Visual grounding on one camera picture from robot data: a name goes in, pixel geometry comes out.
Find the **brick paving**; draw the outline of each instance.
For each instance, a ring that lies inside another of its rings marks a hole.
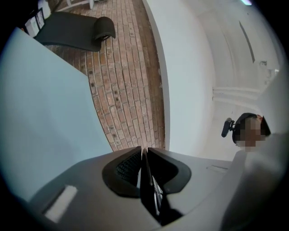
[[[95,2],[74,14],[110,17],[117,38],[100,52],[49,46],[59,57],[87,75],[95,109],[114,151],[133,146],[164,148],[164,111],[159,63],[141,0]]]

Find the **white wall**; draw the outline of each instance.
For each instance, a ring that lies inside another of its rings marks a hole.
[[[73,164],[112,151],[88,78],[16,29],[0,59],[0,166],[29,200]]]
[[[232,134],[221,137],[224,121],[244,112],[263,115],[257,98],[284,63],[273,30],[240,0],[143,2],[161,68],[166,148],[232,160],[238,148]]]
[[[166,149],[197,155],[212,117],[214,63],[199,19],[185,0],[144,0],[163,82]]]
[[[224,121],[237,120],[244,112],[263,115],[257,98],[284,63],[274,32],[253,6],[240,0],[188,0],[204,28],[214,58],[214,116],[200,157],[232,160],[239,149],[232,132],[221,137]],[[244,27],[255,57],[253,63]]]

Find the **light blue wall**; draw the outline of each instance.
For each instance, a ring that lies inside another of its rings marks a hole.
[[[0,60],[0,161],[25,200],[73,164],[112,152],[88,78],[16,29]]]

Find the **curved white wall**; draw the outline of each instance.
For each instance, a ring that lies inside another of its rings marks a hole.
[[[278,39],[240,0],[143,2],[161,68],[166,149],[232,160],[239,148],[231,133],[221,137],[224,121],[263,115],[257,98],[284,62]]]
[[[160,62],[166,149],[196,156],[212,120],[214,63],[199,19],[185,0],[144,0]]]

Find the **black lounge chair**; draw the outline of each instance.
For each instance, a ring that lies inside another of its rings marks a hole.
[[[67,12],[52,13],[35,36],[43,45],[61,45],[87,51],[100,51],[101,42],[116,37],[113,21],[108,17],[89,17]]]

